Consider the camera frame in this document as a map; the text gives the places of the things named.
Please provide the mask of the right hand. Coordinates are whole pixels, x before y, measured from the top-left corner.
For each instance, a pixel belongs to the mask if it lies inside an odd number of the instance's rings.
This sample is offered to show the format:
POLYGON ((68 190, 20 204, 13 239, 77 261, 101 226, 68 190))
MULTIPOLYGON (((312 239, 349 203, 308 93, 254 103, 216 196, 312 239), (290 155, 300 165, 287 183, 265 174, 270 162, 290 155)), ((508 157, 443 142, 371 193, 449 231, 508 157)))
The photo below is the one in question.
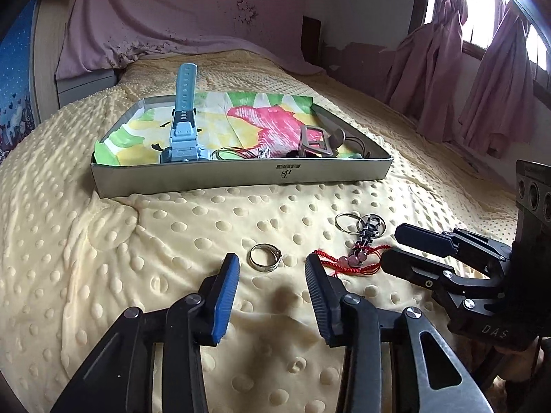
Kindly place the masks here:
POLYGON ((484 391, 495 412, 550 411, 550 338, 541 343, 535 372, 537 342, 522 352, 508 351, 492 385, 484 391))

